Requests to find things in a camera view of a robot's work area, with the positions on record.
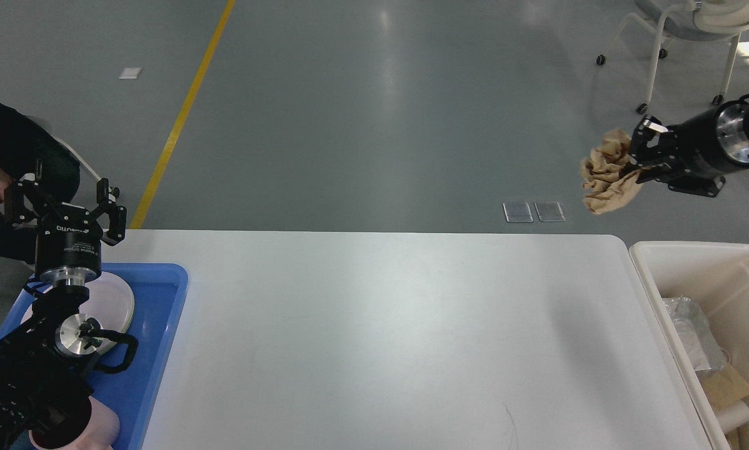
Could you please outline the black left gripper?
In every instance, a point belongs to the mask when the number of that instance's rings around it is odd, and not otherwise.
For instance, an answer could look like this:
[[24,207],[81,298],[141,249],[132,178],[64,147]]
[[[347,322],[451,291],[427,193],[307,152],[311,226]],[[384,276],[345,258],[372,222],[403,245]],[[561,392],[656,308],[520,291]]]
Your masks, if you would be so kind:
[[[120,190],[101,177],[94,210],[72,203],[37,164],[5,190],[6,222],[22,227],[33,222],[37,232],[35,278],[46,284],[83,285],[102,274],[102,242],[114,247],[126,237],[127,209],[118,204]],[[107,216],[107,231],[98,219]]]

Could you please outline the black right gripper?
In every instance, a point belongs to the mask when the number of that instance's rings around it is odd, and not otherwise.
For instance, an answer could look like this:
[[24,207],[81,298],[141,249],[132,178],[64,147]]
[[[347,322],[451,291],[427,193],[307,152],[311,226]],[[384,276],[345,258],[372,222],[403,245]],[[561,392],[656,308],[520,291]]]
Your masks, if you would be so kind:
[[726,174],[749,170],[749,102],[731,101],[680,124],[643,115],[631,132],[629,170],[645,169],[638,184],[715,198]]

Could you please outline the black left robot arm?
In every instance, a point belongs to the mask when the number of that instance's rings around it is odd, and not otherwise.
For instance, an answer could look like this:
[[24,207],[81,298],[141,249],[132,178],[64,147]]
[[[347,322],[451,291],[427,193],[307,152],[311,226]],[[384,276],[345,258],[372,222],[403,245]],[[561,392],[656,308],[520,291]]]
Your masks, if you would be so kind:
[[36,219],[31,317],[0,339],[0,449],[24,431],[57,439],[85,417],[91,371],[114,375],[131,367],[138,340],[110,330],[79,308],[87,284],[102,274],[102,245],[123,241],[126,209],[105,177],[93,210],[58,201],[43,186],[43,164],[5,193],[8,223]]

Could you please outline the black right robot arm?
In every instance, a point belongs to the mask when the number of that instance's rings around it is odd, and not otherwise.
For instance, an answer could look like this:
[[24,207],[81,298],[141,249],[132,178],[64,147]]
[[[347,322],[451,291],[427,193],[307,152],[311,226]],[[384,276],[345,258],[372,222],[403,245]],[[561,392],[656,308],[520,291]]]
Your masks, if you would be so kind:
[[726,176],[749,170],[749,94],[680,124],[664,126],[647,114],[631,132],[627,154],[623,176],[638,170],[637,183],[715,198]]

